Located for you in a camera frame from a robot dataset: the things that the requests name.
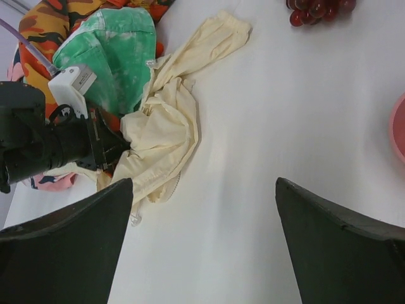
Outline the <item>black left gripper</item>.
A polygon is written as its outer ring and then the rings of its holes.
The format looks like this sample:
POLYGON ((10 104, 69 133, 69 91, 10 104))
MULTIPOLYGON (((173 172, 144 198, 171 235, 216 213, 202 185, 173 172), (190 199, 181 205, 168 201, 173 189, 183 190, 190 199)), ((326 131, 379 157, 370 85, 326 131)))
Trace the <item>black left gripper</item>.
POLYGON ((91 171, 113 171, 122 153, 130 148, 118 131, 105 121, 102 109, 87 107, 88 117, 76 117, 71 106, 58 106, 49 117, 51 143, 48 169, 69 163, 91 171))

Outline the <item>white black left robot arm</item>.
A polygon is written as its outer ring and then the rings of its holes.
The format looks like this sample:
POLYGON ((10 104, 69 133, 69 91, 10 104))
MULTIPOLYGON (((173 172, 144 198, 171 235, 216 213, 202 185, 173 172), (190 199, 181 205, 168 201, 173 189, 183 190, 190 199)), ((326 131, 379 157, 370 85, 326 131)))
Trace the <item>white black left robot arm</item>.
MULTIPOLYGON (((112 171, 128 143, 100 108, 63 104, 45 116, 44 94, 1 83, 1 191, 75 162, 112 171)), ((1 231, 2 303, 107 303, 132 205, 123 179, 86 199, 1 231)))

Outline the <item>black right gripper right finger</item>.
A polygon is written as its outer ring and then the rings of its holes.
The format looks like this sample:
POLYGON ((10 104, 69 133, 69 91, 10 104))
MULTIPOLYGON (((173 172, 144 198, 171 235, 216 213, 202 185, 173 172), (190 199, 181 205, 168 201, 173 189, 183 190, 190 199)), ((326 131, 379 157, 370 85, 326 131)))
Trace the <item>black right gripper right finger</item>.
POLYGON ((303 303, 404 303, 404 228, 281 177, 275 200, 303 303))

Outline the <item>cream yellow cloth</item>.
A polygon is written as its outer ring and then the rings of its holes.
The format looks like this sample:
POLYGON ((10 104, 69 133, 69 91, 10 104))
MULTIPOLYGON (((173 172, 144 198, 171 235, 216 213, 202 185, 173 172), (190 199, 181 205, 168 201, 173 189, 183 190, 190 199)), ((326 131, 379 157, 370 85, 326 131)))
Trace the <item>cream yellow cloth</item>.
POLYGON ((121 179, 132 180, 132 225, 141 222, 143 203, 170 198, 199 141, 194 81, 189 75, 243 47, 251 29, 250 23, 220 11, 176 51, 151 65, 139 110, 121 119, 130 149, 121 155, 112 178, 97 179, 98 189, 121 179))

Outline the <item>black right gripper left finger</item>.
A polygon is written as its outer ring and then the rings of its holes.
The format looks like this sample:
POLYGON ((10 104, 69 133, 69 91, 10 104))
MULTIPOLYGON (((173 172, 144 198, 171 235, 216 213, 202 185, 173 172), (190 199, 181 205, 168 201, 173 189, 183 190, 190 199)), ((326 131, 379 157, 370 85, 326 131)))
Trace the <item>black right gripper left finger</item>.
POLYGON ((107 303, 132 181, 1 231, 1 303, 107 303))

